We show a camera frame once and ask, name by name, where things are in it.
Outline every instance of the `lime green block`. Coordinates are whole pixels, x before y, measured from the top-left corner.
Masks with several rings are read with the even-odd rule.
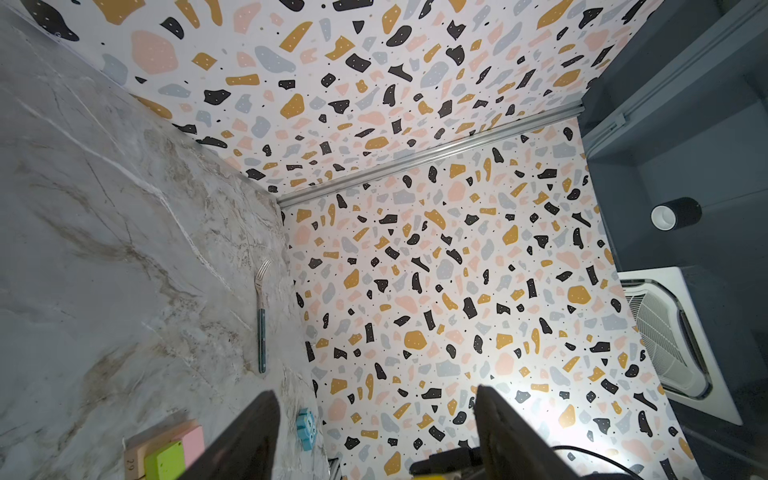
[[[185,468],[181,442],[169,443],[144,459],[147,480],[176,480]]]

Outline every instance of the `fork handle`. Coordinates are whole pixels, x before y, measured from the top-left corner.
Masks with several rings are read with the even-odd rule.
[[[257,312],[259,336],[259,373],[266,372],[266,310],[259,308]]]

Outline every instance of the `fork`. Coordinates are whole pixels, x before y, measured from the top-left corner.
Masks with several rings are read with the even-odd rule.
[[[266,310],[263,308],[261,287],[272,260],[266,259],[259,267],[253,283],[256,285],[257,342],[259,344],[259,373],[266,372]]]

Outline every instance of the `terrazzo patterned panel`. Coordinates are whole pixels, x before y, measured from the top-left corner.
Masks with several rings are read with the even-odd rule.
[[[549,444],[702,478],[635,329],[575,120],[292,207],[329,457],[352,480],[476,446],[478,384]],[[563,455],[579,474],[609,468]]]
[[[660,0],[5,0],[269,192],[579,99]]]

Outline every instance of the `black cable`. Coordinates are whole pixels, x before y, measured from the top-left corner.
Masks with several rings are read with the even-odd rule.
[[[595,452],[592,452],[590,450],[583,449],[581,447],[574,447],[574,446],[571,446],[571,445],[557,445],[557,446],[552,447],[552,450],[574,450],[576,452],[581,452],[581,453],[585,453],[587,455],[592,455],[593,457],[597,457],[600,460],[605,460],[606,462],[610,463],[614,467],[621,468],[621,470],[623,472],[625,472],[627,475],[629,475],[630,477],[634,478],[635,480],[643,480],[643,478],[640,477],[637,473],[632,472],[629,468],[623,466],[621,463],[614,462],[613,460],[611,460],[608,457],[604,457],[603,455],[600,455],[599,453],[595,453]]]

